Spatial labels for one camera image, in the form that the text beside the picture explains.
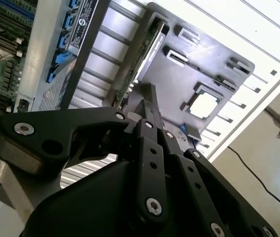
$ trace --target bolt head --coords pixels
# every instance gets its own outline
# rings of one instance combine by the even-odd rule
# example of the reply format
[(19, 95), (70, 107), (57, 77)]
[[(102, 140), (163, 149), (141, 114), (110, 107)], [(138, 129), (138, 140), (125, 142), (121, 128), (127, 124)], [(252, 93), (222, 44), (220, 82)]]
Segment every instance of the bolt head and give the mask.
[(150, 213), (152, 213), (155, 216), (159, 216), (162, 213), (162, 207), (161, 204), (158, 202), (158, 200), (154, 198), (148, 198), (146, 201), (146, 208)]
[(35, 129), (33, 126), (31, 126), (28, 123), (19, 122), (14, 125), (14, 131), (18, 134), (28, 136), (28, 135), (32, 135), (35, 132)]
[(263, 230), (268, 235), (268, 237), (274, 237), (273, 234), (270, 232), (270, 230), (267, 227), (263, 227)]
[(211, 223), (212, 232), (216, 237), (224, 237), (223, 229), (217, 223)]
[(121, 113), (116, 113), (116, 117), (119, 119), (125, 119), (125, 116), (123, 116)]
[(145, 125), (147, 125), (149, 128), (153, 128), (153, 125), (150, 124), (149, 122), (145, 122)]
[(197, 152), (193, 152), (193, 156), (194, 156), (195, 158), (200, 158), (200, 155), (199, 155)]
[(171, 134), (170, 132), (167, 132), (166, 135), (167, 135), (169, 138), (174, 138), (173, 134)]

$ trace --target hole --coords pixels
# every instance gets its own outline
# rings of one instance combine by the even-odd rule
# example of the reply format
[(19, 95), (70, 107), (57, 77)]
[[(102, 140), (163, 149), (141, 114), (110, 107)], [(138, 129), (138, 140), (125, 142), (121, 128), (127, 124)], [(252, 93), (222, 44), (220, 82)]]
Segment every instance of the hole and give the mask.
[(20, 129), (24, 132), (29, 131), (28, 127), (26, 127), (26, 126), (21, 126)]
[(199, 183), (195, 183), (195, 186), (196, 186), (197, 189), (201, 189), (201, 186), (200, 186)]
[(154, 150), (153, 148), (151, 148), (150, 151), (152, 152), (152, 154), (155, 154), (155, 155), (156, 155), (156, 150)]
[(159, 208), (158, 205), (153, 201), (150, 203), (150, 205), (154, 210), (157, 210)]
[(156, 169), (158, 167), (154, 162), (150, 162), (150, 166), (152, 169)]
[(41, 148), (50, 155), (59, 155), (63, 151), (63, 146), (55, 140), (46, 140), (42, 143)]
[(221, 230), (218, 227), (215, 227), (214, 229), (218, 234), (221, 234)]
[(254, 231), (257, 237), (263, 237), (263, 233), (258, 227), (252, 226), (252, 230)]
[(274, 75), (276, 75), (276, 74), (277, 74), (277, 71), (272, 70), (272, 71), (270, 72), (270, 74), (274, 76)]

